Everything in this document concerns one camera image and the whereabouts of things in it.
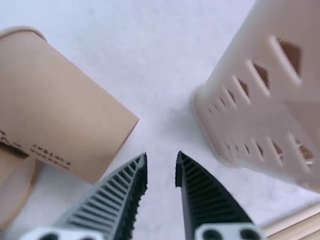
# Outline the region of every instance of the white plastic basket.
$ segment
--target white plastic basket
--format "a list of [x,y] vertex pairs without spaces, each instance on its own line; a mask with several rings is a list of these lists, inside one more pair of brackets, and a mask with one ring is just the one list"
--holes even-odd
[[320,1],[258,1],[193,107],[219,159],[320,191]]

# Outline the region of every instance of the white table surface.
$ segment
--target white table surface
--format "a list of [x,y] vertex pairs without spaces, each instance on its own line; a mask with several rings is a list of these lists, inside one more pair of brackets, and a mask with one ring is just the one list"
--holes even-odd
[[[181,191],[175,188],[179,150],[194,158],[232,193],[258,225],[320,200],[319,195],[213,157],[190,106],[254,0],[10,0],[0,28],[29,25],[100,86],[140,117],[110,172],[147,152],[148,190],[133,239],[182,240]],[[16,240],[52,225],[90,185],[45,166],[26,206],[1,234]]]

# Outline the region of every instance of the tan paper cup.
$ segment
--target tan paper cup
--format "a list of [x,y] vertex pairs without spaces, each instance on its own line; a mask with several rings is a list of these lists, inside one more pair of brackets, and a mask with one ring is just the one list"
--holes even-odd
[[138,118],[29,27],[0,34],[0,138],[94,183]]
[[19,214],[34,187],[40,162],[0,144],[0,231]]

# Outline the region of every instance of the diamond-shaped slot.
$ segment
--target diamond-shaped slot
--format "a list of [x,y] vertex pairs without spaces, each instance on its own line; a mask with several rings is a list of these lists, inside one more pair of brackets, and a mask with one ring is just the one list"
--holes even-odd
[[245,147],[245,149],[246,149],[246,152],[247,152],[248,154],[250,154],[250,150],[249,150],[248,146],[247,146],[245,143],[244,143],[243,145],[244,145],[244,147]]
[[237,104],[236,103],[236,99],[235,99],[235,95],[228,89],[227,89],[227,92],[229,93],[229,95],[230,95],[231,99],[233,100],[234,104]]
[[222,105],[225,107],[226,106],[225,101],[223,101],[221,97],[219,99],[220,99],[220,102],[222,103]]
[[269,90],[269,76],[267,70],[256,63],[253,63],[253,66],[256,72],[259,74],[263,84]]
[[240,84],[240,86],[241,86],[241,88],[242,88],[242,90],[243,90],[243,92],[244,92],[244,94],[248,97],[248,99],[250,98],[250,95],[249,95],[249,88],[248,88],[248,85],[244,82],[244,81],[241,81],[239,78],[235,78],[238,82],[239,82],[239,84]]
[[301,144],[301,142],[298,139],[295,139],[296,145],[299,148],[300,152],[302,153],[302,156],[305,160],[305,163],[308,167],[311,167],[311,165],[314,163],[313,158],[314,154],[312,151],[310,151],[309,148],[307,148],[305,145]]
[[274,146],[274,149],[275,149],[276,153],[279,156],[280,161],[282,162],[283,161],[283,157],[284,157],[284,152],[282,151],[282,149],[277,144],[275,144],[274,142],[272,142],[272,144]]
[[301,55],[302,50],[299,46],[285,41],[281,38],[278,38],[277,41],[279,42],[280,47],[283,50],[283,53],[286,55],[286,58],[292,65],[293,69],[295,70],[296,74],[300,76],[301,73]]
[[255,142],[255,144],[256,144],[256,146],[257,146],[257,148],[259,150],[259,153],[260,153],[261,157],[264,158],[264,150],[262,149],[262,147],[257,142]]

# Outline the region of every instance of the wooden edge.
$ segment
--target wooden edge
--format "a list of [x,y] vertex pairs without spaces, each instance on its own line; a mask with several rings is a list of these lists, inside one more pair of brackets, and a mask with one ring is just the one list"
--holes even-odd
[[320,231],[319,222],[320,203],[265,227],[264,232],[270,240],[302,240]]

